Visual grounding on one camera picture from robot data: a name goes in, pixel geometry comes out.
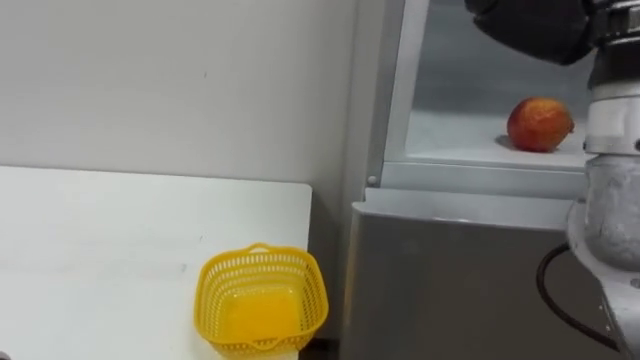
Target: apple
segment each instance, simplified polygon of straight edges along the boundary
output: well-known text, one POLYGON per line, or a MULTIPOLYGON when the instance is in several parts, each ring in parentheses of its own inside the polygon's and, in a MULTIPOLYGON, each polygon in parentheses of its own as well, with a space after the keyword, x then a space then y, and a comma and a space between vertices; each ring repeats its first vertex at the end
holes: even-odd
POLYGON ((518 150, 551 152, 573 132, 573 119, 558 100, 531 97, 516 106, 507 122, 507 133, 518 150))

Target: white surface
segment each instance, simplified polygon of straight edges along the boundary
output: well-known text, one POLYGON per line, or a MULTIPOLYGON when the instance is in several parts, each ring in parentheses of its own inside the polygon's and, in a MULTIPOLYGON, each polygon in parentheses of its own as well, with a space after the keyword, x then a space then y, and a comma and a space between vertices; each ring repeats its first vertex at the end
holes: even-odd
POLYGON ((355 0, 0 3, 0 164, 310 183, 337 218, 355 0))
POLYGON ((406 154, 416 162, 582 171, 585 125, 575 125, 554 152, 540 154, 511 147, 506 117, 413 111, 406 154))
POLYGON ((211 360, 192 325, 200 267, 258 241, 306 248, 311 189, 0 167, 0 198, 1 351, 211 360))
POLYGON ((583 171, 386 162, 382 171, 382 187, 576 199, 586 193, 587 178, 583 171))
POLYGON ((453 0, 407 0, 407 7, 423 11, 404 20, 385 161, 581 170, 592 59, 560 67, 518 53, 480 32, 453 0), (577 120, 553 154, 496 142, 513 107, 531 96, 563 101, 577 120))
POLYGON ((360 211, 384 216, 524 230, 566 228, 571 200, 367 189, 360 211))

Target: white wall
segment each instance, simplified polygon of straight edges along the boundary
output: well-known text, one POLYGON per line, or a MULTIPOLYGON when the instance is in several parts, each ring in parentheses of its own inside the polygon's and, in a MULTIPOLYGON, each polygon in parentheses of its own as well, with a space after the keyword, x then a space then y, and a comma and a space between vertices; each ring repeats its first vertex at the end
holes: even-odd
POLYGON ((311 183, 339 216, 355 0, 0 4, 0 163, 311 183))

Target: yellow basket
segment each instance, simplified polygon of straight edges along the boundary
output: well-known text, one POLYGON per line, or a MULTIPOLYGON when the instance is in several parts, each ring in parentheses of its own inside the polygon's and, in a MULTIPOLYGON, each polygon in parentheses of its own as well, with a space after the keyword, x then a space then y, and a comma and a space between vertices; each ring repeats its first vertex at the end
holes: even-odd
POLYGON ((299 351, 328 313, 318 264, 296 248, 254 244, 214 257, 200 272, 195 326, 228 358, 299 351))

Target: shelf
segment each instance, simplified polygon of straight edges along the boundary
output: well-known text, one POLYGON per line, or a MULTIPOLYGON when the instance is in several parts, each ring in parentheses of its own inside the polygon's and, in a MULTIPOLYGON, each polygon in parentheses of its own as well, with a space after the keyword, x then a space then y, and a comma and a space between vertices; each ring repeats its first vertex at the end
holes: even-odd
POLYGON ((515 150, 506 122, 506 116, 413 111, 406 156, 415 162, 582 172, 589 159, 582 150, 583 122, 577 121, 574 132, 548 154, 515 150))

